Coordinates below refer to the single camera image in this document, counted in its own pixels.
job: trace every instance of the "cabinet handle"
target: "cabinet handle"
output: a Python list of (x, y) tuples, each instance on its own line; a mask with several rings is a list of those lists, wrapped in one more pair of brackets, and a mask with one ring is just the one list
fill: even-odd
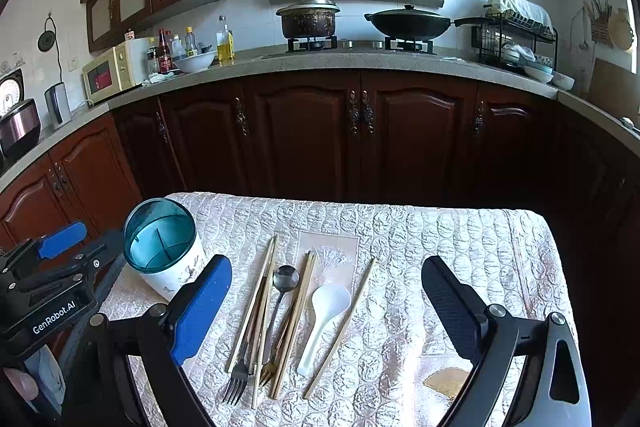
[(236, 123), (240, 127), (240, 131), (242, 131), (242, 135), (246, 136), (246, 115), (239, 98), (236, 98)]
[(358, 99), (355, 91), (351, 91), (349, 95), (349, 118), (351, 120), (351, 134), (356, 136), (356, 134), (358, 134), (358, 120), (360, 119), (360, 112), (358, 110)]
[(162, 117), (160, 116), (160, 113), (158, 111), (156, 111), (156, 121), (158, 122), (158, 131), (160, 133), (160, 136), (162, 136), (164, 143), (169, 145), (169, 137), (166, 133), (166, 127), (164, 126), (164, 123), (162, 123)]
[(478, 111), (476, 112), (476, 117), (474, 118), (474, 133), (479, 133), (482, 131), (484, 127), (484, 118), (482, 114), (484, 113), (484, 102), (480, 102), (478, 105)]
[(369, 93), (367, 91), (362, 92), (362, 115), (364, 122), (367, 124), (367, 130), (369, 134), (373, 134), (373, 107), (369, 104)]

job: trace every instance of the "fork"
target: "fork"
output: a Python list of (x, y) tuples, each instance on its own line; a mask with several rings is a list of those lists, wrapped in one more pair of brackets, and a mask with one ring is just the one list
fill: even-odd
[(280, 325), (280, 331), (278, 332), (278, 341), (271, 346), (271, 352), (269, 356), (269, 362), (264, 365), (262, 368), (262, 376), (260, 377), (260, 387), (264, 387), (267, 385), (271, 378), (273, 378), (276, 374), (276, 370), (278, 368), (276, 364), (276, 356), (278, 351), (280, 350), (280, 346), (282, 345), (282, 341), (284, 340), (284, 334), (287, 331), (287, 327), (289, 326), (289, 319), (291, 318), (291, 307), (287, 310), (287, 313), (284, 315), (282, 319), (282, 324)]
[(249, 347), (249, 340), (252, 337), (254, 332), (256, 322), (258, 319), (258, 306), (255, 305), (254, 309), (251, 310), (251, 314), (249, 316), (249, 325), (247, 326), (244, 336), (242, 337), (242, 344), (240, 346), (240, 351), (238, 352), (238, 361), (236, 365), (231, 370), (231, 378), (229, 379), (229, 383), (226, 385), (225, 396), (222, 398), (223, 403), (229, 403), (231, 405), (237, 405), (242, 398), (242, 393), (246, 389), (247, 382), (249, 381), (249, 368), (244, 361), (246, 357), (246, 350)]

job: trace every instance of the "utensil holder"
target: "utensil holder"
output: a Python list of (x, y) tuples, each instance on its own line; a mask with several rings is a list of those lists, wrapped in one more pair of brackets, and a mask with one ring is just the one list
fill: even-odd
[(609, 48), (613, 47), (609, 37), (609, 22), (604, 19), (596, 19), (591, 21), (591, 40), (606, 44)]

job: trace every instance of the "wok handle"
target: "wok handle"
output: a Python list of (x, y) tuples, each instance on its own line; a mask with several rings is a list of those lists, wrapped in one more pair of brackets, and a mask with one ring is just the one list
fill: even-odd
[(485, 24), (491, 22), (493, 19), (489, 19), (489, 17), (464, 17), (462, 19), (456, 19), (453, 23), (458, 26), (462, 26), (465, 24)]

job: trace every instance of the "textured tablecloth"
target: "textured tablecloth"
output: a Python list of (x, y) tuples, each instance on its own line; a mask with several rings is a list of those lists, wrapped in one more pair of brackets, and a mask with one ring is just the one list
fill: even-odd
[[(551, 311), (563, 313), (577, 342), (556, 244), (545, 220), (533, 212), (318, 203), (207, 192), (170, 197), (193, 214), (207, 257), (228, 256), (234, 271), (231, 289), (197, 356), (183, 366), (218, 427), (436, 425), (450, 399), (423, 381), (444, 367), (469, 369), (470, 364), (457, 356), (422, 291), (420, 269), (430, 255), (441, 256), (485, 302), (500, 303), (515, 316), (544, 319)], [(223, 404), (225, 362), (267, 243), (279, 233), (283, 241), (278, 262), (297, 264), (302, 231), (358, 238), (356, 287), (372, 255), (380, 260), (366, 299), (309, 400), (302, 399), (302, 390), (310, 378), (295, 373), (312, 326), (305, 312), (280, 399), (262, 393), (260, 406), (252, 410), (250, 380), (238, 406)], [(127, 265), (101, 311), (112, 320), (134, 317), (161, 300)], [(337, 327), (338, 322), (324, 335), (316, 368)], [(511, 365), (488, 425), (502, 424), (523, 361), (517, 357)], [(164, 425), (140, 359), (131, 357), (131, 363), (152, 425)]]

